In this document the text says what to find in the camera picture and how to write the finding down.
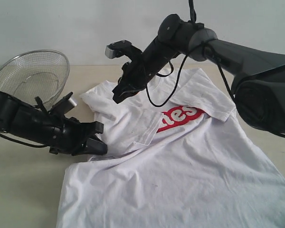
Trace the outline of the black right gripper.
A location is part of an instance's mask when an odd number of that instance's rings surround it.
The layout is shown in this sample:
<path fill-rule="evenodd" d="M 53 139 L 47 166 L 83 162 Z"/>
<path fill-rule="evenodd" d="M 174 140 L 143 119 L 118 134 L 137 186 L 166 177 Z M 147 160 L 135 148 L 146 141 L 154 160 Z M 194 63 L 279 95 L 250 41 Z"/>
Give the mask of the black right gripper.
<path fill-rule="evenodd" d="M 157 65 L 154 61 L 132 61 L 122 69 L 123 74 L 118 85 L 113 89 L 114 101 L 117 104 L 144 90 L 157 73 Z"/>

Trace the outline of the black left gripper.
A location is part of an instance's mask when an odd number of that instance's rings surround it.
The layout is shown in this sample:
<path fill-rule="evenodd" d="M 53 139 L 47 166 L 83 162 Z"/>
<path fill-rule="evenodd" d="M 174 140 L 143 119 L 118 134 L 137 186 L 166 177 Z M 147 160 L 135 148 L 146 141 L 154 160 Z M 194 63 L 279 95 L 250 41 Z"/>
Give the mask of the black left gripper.
<path fill-rule="evenodd" d="M 104 124 L 101 122 L 76 123 L 64 129 L 55 144 L 50 146 L 49 152 L 72 156 L 105 155 L 108 147 L 96 136 L 103 132 Z"/>

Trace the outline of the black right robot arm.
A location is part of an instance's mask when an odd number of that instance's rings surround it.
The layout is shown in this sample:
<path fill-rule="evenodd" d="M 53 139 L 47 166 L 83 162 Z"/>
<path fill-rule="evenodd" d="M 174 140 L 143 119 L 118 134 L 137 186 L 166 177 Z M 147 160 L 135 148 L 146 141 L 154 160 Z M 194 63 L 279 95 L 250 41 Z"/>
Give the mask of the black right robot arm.
<path fill-rule="evenodd" d="M 121 103 L 144 90 L 180 54 L 198 62 L 209 60 L 220 72 L 232 74 L 234 79 L 227 90 L 241 118 L 253 128 L 285 137 L 285 54 L 220 40 L 202 23 L 183 21 L 177 14 L 163 20 L 157 36 L 144 51 L 127 40 L 106 47 L 108 58 L 130 59 L 122 67 L 113 100 Z"/>

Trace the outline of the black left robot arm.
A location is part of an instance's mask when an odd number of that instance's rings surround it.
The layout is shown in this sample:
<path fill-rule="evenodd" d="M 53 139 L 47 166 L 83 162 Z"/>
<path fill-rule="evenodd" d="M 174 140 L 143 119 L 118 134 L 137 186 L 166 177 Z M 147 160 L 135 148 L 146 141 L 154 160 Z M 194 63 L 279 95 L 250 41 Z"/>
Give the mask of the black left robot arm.
<path fill-rule="evenodd" d="M 49 147 L 52 154 L 105 155 L 108 147 L 97 134 L 104 125 L 82 123 L 65 116 L 76 107 L 72 93 L 47 110 L 40 97 L 36 106 L 0 91 L 0 137 L 33 148 Z"/>

